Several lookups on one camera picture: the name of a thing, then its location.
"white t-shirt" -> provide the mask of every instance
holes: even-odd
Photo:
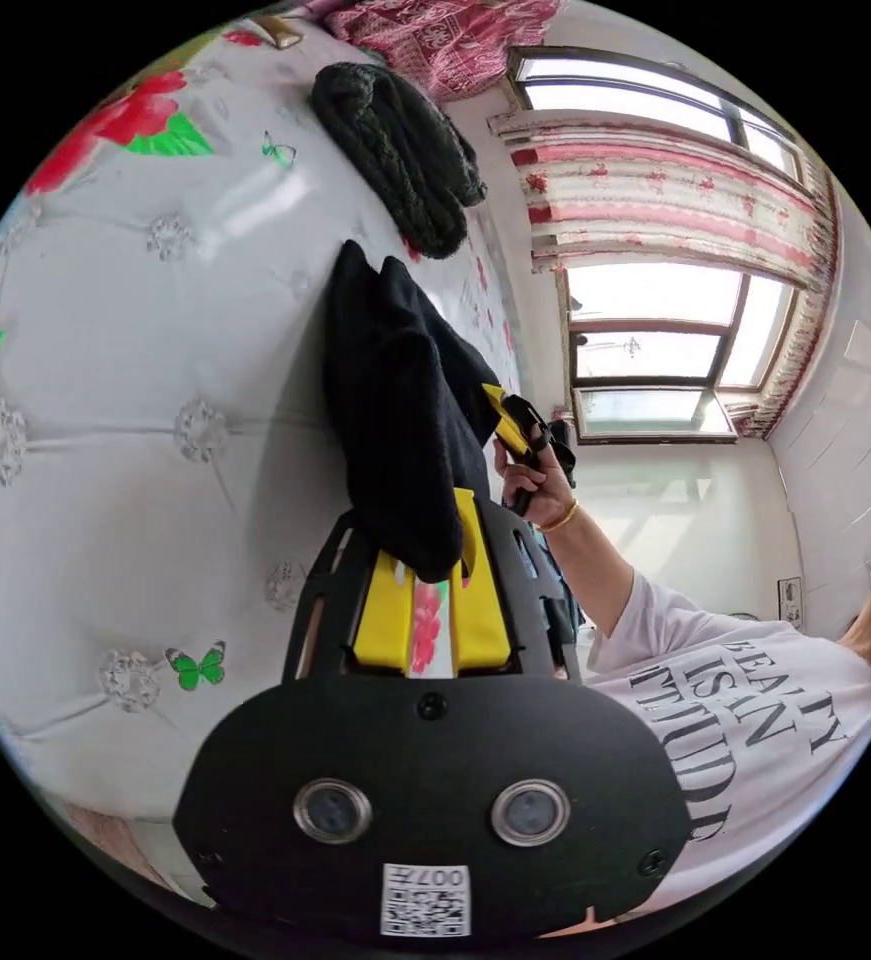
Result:
[[[784,622],[706,613],[636,573],[585,682],[658,735],[691,838],[636,914],[699,893],[810,820],[871,740],[871,666]]]

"person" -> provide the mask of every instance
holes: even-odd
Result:
[[[691,816],[688,842],[639,915],[751,864],[841,785],[871,739],[871,591],[838,642],[706,612],[633,569],[575,499],[550,448],[539,467],[510,462],[496,441],[503,501],[532,494],[525,519],[604,635],[586,684],[656,733]],[[590,916],[577,929],[605,922]]]

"wall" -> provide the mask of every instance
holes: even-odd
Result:
[[[806,629],[839,636],[871,559],[871,230],[838,187],[842,264],[825,339],[769,442],[801,543]]]
[[[579,502],[646,577],[713,613],[778,618],[777,582],[800,566],[765,441],[580,447],[575,478]]]
[[[573,0],[549,26],[549,46],[577,46],[610,50],[658,62],[683,64],[698,77],[746,100],[768,116],[784,122],[766,103],[731,74],[690,47],[646,27],[636,20],[594,4]],[[488,205],[503,239],[524,355],[523,392],[545,412],[564,404],[564,375],[558,299],[548,274],[533,274],[531,236],[525,201],[515,168],[506,150],[485,125],[488,117],[511,109],[500,88],[448,106],[448,114],[475,148],[479,167],[489,187]]]

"curtain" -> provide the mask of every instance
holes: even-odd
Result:
[[[489,121],[528,202],[535,271],[615,255],[823,286],[831,213],[734,144],[654,121],[532,110]]]

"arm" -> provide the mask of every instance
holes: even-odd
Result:
[[[581,507],[546,539],[578,605],[611,637],[632,595],[632,565]]]
[[[538,471],[509,463],[505,448],[495,441],[495,469],[504,480],[502,499],[512,503],[518,490],[533,494],[525,519],[541,528],[579,606],[610,637],[632,594],[632,566],[598,524],[575,507],[551,446],[541,450],[538,459]]]

